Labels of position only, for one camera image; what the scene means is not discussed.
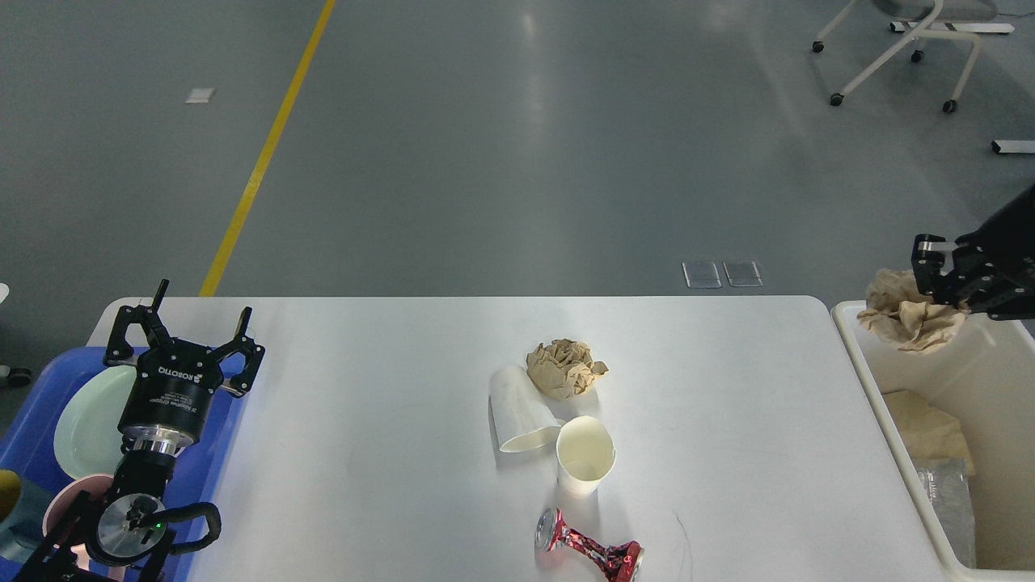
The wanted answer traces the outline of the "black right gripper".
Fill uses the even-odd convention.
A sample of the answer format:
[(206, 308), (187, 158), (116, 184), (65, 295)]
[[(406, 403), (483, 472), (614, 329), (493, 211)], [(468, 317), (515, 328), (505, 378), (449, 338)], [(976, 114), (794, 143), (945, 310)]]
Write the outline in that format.
[(915, 236), (912, 270), (921, 295), (995, 321), (1034, 318), (1033, 284), (1012, 281), (1034, 277), (1033, 187), (955, 243), (950, 250), (944, 237)]

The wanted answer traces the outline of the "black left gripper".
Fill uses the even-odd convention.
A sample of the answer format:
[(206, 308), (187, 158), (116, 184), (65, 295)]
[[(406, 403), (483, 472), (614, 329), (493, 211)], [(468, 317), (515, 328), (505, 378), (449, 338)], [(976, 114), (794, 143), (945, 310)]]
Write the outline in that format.
[[(159, 316), (169, 284), (169, 280), (160, 280), (149, 305), (120, 305), (116, 310), (103, 363), (134, 365), (137, 359), (134, 388), (117, 424), (122, 435), (142, 439), (145, 431), (161, 428), (179, 434), (178, 447), (188, 447), (202, 439), (214, 391), (243, 398), (254, 387), (266, 351), (247, 334), (250, 305), (244, 305), (235, 334), (221, 346), (174, 342)], [(139, 358), (126, 339), (134, 325), (144, 331), (149, 347)], [(221, 362), (235, 355), (243, 358), (243, 368), (227, 377)]]

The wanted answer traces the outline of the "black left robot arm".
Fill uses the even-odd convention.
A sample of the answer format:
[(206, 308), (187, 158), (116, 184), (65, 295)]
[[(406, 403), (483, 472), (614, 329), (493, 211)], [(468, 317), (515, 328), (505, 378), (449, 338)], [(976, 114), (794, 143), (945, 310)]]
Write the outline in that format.
[(241, 310), (233, 338), (217, 347), (170, 334), (159, 314), (167, 287), (161, 280), (148, 305), (120, 305), (108, 334), (103, 365), (134, 370), (116, 424), (121, 458), (113, 479), (96, 500), (88, 490), (75, 493), (16, 581), (102, 580), (81, 566), (76, 546), (84, 546), (89, 561), (158, 581), (171, 556), (201, 551), (221, 537), (217, 505), (167, 504), (167, 486), (178, 457), (201, 443), (217, 392), (237, 399), (248, 394), (266, 350), (248, 334), (250, 305)]

